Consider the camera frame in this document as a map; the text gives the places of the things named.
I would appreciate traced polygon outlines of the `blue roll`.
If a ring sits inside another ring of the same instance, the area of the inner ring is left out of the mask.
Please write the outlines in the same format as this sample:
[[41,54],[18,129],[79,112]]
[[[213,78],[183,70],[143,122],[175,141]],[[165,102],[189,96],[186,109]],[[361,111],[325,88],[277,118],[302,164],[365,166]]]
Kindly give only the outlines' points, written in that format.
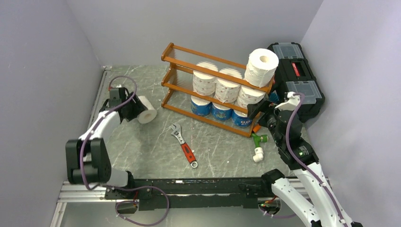
[[233,109],[228,108],[223,105],[216,104],[216,103],[212,103],[212,106],[211,106],[212,116],[215,119],[220,120],[220,121],[226,121],[226,120],[230,119],[231,115],[232,115],[232,111],[233,111]]
[[206,116],[211,112],[212,103],[196,96],[191,96],[191,111],[198,116]]
[[238,127],[248,127],[252,123],[252,120],[247,117],[247,114],[238,110],[232,111],[231,119],[233,124]]

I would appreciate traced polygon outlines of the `dotted white roll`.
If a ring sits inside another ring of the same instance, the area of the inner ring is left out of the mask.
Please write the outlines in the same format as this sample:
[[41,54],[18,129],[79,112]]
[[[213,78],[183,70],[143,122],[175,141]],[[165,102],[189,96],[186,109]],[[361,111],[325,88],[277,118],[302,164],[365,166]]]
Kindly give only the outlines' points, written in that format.
[[265,92],[241,85],[236,101],[240,107],[247,108],[248,104],[256,104],[260,102],[265,95]]
[[[231,77],[242,79],[242,74],[231,68],[223,68],[220,73],[229,75]],[[233,103],[238,97],[241,85],[234,83],[230,80],[218,78],[216,82],[215,96],[222,103]]]
[[[209,70],[218,71],[218,67],[207,61],[201,61],[196,64],[197,66],[207,68]],[[193,90],[202,96],[211,96],[214,94],[216,90],[216,77],[200,72],[193,71],[193,79],[192,79],[192,87]]]

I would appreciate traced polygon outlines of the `dotted white roll front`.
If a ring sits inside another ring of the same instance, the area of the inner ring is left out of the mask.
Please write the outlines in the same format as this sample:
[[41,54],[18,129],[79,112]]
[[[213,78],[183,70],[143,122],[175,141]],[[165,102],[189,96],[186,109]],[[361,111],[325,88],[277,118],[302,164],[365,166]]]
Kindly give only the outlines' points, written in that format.
[[[231,68],[223,68],[220,73],[229,75],[231,77],[242,79],[242,74]],[[234,83],[230,80],[218,78],[216,82],[215,96],[222,103],[233,103],[238,97],[241,85]]]

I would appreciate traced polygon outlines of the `orange wooden shelf rack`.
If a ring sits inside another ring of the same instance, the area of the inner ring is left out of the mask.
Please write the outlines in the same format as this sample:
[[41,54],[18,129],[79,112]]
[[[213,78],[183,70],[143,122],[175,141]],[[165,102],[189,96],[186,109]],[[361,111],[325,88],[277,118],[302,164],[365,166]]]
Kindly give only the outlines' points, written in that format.
[[232,68],[240,72],[244,72],[244,70],[246,69],[246,66],[244,64],[236,63],[210,54],[178,46],[174,43],[169,43],[167,45],[167,47],[162,52],[161,60],[169,63],[169,69],[161,82],[161,85],[163,87],[168,88],[167,95],[165,96],[161,104],[163,108],[175,111],[198,121],[239,134],[241,136],[250,137],[253,127],[256,124],[256,120],[253,120],[249,127],[237,127],[232,123],[231,120],[220,121],[210,115],[199,116],[192,113],[190,107],[185,109],[184,107],[174,106],[173,100],[175,97],[185,97],[185,95],[188,95],[189,101],[191,101],[191,96],[196,96],[198,98],[202,98],[213,103],[229,107],[243,113],[247,113],[247,109],[245,108],[235,106],[234,104],[222,103],[213,97],[207,97],[197,94],[193,90],[192,86],[193,72],[199,71],[202,73],[210,74],[212,76],[226,79],[231,82],[235,82],[240,85],[244,85],[246,87],[265,92],[267,94],[269,94],[272,90],[274,79],[271,79],[269,83],[264,87],[256,87],[251,85],[244,79],[234,78],[220,72],[209,70],[205,67],[197,66],[196,64],[198,62],[207,61],[210,63],[214,63],[222,68]]

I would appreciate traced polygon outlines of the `plain white paper roll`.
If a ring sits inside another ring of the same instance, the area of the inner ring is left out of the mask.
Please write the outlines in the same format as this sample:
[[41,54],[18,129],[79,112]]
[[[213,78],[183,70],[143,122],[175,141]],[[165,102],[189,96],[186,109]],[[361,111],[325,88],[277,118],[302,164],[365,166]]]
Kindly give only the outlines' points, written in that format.
[[278,56],[271,50],[258,48],[249,54],[244,79],[253,86],[268,85],[278,67]]

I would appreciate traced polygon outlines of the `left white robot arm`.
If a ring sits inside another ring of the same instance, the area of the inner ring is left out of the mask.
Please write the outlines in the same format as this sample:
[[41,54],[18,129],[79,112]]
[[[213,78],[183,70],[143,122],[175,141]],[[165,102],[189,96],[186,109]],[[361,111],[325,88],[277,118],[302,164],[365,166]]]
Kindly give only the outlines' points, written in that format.
[[87,189],[91,183],[117,187],[123,198],[131,198],[136,192],[132,173],[112,168],[106,142],[123,120],[129,122],[145,109],[135,92],[129,93],[125,87],[111,88],[92,126],[78,139],[66,143],[68,181]]

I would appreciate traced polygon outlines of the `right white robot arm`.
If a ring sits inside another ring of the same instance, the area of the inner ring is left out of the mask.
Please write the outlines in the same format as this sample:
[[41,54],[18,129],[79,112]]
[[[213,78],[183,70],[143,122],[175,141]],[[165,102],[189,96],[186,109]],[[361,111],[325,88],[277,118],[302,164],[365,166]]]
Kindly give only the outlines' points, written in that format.
[[306,199],[291,185],[278,169],[262,175],[261,192],[278,196],[307,227],[360,227],[339,204],[328,183],[313,147],[302,138],[303,124],[297,115],[297,106],[275,105],[268,100],[247,106],[248,118],[260,112],[258,124],[266,127],[278,148],[282,161],[296,175],[305,188]]

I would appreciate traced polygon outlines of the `black plastic toolbox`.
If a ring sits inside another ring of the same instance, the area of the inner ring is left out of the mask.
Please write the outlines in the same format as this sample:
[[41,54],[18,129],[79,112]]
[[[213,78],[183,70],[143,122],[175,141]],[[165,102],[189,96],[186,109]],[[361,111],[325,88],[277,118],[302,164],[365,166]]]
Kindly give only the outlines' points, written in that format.
[[305,95],[297,114],[302,123],[315,118],[325,102],[325,96],[319,88],[302,47],[298,43],[273,43],[268,50],[273,51],[279,64],[275,70],[274,85],[279,101],[283,102],[286,93],[295,92]]

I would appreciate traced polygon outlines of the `orange handled screwdriver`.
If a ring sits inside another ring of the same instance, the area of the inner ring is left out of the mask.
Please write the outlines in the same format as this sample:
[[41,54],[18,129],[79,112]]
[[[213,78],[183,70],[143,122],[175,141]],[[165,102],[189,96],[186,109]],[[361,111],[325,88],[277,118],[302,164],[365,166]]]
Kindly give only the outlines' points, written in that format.
[[257,133],[260,129],[261,129],[261,126],[259,124],[255,124],[252,129],[252,133]]

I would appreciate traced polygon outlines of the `red handled adjustable wrench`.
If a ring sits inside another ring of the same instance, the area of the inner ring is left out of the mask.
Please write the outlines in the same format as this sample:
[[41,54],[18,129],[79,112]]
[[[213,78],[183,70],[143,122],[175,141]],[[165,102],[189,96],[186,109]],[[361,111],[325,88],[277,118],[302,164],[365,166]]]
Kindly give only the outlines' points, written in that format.
[[185,142],[185,140],[182,137],[180,124],[173,123],[170,126],[170,128],[172,130],[171,134],[179,141],[180,146],[183,150],[183,153],[184,153],[187,161],[189,162],[190,166],[192,168],[197,168],[198,162],[197,162],[196,157],[194,156],[191,148],[189,147],[189,145]]

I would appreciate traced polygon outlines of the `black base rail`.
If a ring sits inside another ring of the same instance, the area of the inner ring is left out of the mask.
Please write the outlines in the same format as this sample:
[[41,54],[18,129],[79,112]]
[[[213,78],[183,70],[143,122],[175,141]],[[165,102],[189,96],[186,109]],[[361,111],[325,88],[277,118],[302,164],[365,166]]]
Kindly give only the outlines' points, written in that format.
[[261,177],[135,179],[133,191],[108,188],[107,200],[132,200],[140,211],[170,208],[256,209],[274,196]]

